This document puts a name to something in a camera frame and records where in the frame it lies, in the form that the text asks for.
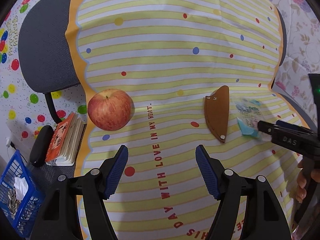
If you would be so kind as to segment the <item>right human hand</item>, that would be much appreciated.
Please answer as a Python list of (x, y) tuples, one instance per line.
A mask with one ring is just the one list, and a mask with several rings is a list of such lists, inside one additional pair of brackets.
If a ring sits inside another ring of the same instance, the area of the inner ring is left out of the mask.
[[(296, 191), (296, 200), (299, 203), (302, 203), (304, 198), (306, 197), (306, 178), (303, 175), (303, 168), (304, 168), (304, 163), (303, 160), (301, 160), (298, 165), (298, 168), (301, 168), (302, 170), (300, 171), (298, 177), (297, 177), (297, 191)], [(316, 182), (320, 182), (320, 170), (319, 169), (314, 169), (311, 172), (311, 178), (316, 181)]]

